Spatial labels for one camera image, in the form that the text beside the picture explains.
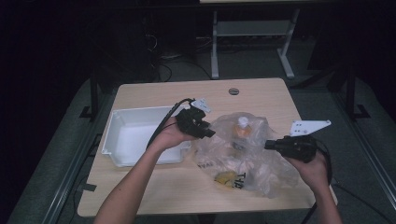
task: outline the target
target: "wooden table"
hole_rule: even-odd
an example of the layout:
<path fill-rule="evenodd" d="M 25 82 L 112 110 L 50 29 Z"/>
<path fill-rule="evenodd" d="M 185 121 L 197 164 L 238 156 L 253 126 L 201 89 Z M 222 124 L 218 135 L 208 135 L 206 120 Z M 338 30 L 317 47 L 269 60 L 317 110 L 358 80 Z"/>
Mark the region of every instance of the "wooden table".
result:
<path fill-rule="evenodd" d="M 239 94 L 231 95 L 230 88 L 237 88 Z M 174 105 L 184 98 L 205 98 L 212 109 L 205 117 L 209 122 L 233 112 L 267 117 L 279 137 L 289 134 L 291 123 L 300 119 L 280 78 L 122 85 L 112 110 Z M 95 216 L 106 196 L 131 169 L 116 167 L 109 157 L 102 155 L 103 144 L 104 139 L 87 180 L 96 189 L 94 192 L 84 190 L 78 206 L 78 214 L 82 217 Z M 268 211 L 308 208 L 314 202 L 312 191 L 302 180 L 295 188 L 283 188 L 274 199 L 247 190 L 228 189 L 198 168 L 192 150 L 182 163 L 156 166 L 137 214 Z"/>

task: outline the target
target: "transparent plastic bag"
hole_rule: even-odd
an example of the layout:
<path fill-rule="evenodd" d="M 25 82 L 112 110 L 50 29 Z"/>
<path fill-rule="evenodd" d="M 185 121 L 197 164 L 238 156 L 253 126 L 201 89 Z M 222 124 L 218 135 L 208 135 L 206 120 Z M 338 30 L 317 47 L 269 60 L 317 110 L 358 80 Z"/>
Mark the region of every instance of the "transparent plastic bag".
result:
<path fill-rule="evenodd" d="M 242 140 L 233 131 L 241 117 L 248 119 L 251 128 L 251 133 Z M 220 184 L 258 191 L 268 198 L 275 198 L 283 186 L 297 185 L 297 170 L 278 152 L 264 149 L 265 141 L 274 139 L 266 118 L 233 113 L 213 121 L 210 129 L 216 132 L 214 136 L 195 142 L 195 161 Z"/>

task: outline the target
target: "person's right hand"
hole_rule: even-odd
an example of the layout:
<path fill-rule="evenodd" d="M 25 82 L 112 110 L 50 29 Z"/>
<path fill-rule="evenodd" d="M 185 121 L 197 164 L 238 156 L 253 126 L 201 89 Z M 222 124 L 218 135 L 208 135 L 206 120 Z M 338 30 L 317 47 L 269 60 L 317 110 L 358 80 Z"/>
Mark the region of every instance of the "person's right hand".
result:
<path fill-rule="evenodd" d="M 327 189 L 329 187 L 326 159 L 321 152 L 317 151 L 315 158 L 309 163 L 297 161 L 292 158 L 285 157 L 285 159 L 297 169 L 301 179 L 314 193 L 318 193 L 323 188 Z"/>

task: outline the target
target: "bottle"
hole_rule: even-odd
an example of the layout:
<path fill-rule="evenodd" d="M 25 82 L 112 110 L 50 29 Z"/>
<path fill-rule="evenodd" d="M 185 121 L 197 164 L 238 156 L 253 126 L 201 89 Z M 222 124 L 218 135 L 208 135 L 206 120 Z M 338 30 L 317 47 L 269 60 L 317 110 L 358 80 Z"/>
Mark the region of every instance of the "bottle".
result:
<path fill-rule="evenodd" d="M 237 150 L 246 149 L 245 145 L 248 143 L 248 138 L 252 132 L 251 127 L 248 125 L 247 117 L 240 117 L 238 123 L 233 126 L 233 148 Z"/>

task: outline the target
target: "hand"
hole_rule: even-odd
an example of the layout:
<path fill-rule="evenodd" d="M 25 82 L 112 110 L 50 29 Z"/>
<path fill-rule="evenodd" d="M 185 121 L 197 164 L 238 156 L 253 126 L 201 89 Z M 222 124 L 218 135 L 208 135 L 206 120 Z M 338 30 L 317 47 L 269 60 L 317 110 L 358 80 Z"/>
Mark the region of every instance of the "hand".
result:
<path fill-rule="evenodd" d="M 318 193 L 322 189 L 329 187 L 326 159 L 321 152 L 317 151 L 315 158 L 309 163 L 297 161 L 292 158 L 285 159 L 297 169 L 302 180 L 314 193 Z"/>
<path fill-rule="evenodd" d="M 163 125 L 163 130 L 155 137 L 152 145 L 158 146 L 162 151 L 176 147 L 184 141 L 190 141 L 196 139 L 195 137 L 183 133 L 177 126 L 177 120 L 175 117 L 170 118 Z"/>

